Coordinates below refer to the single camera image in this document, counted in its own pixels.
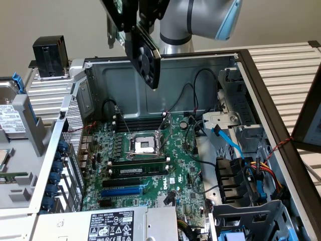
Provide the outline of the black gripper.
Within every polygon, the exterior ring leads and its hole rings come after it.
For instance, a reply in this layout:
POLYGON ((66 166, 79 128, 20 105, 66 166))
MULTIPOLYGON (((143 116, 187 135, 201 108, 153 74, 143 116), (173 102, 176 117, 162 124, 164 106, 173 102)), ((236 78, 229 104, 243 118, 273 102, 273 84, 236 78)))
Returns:
POLYGON ((120 32, 135 30, 138 1, 121 1, 121 12, 118 11, 118 7, 114 1, 101 0, 100 2, 120 32))

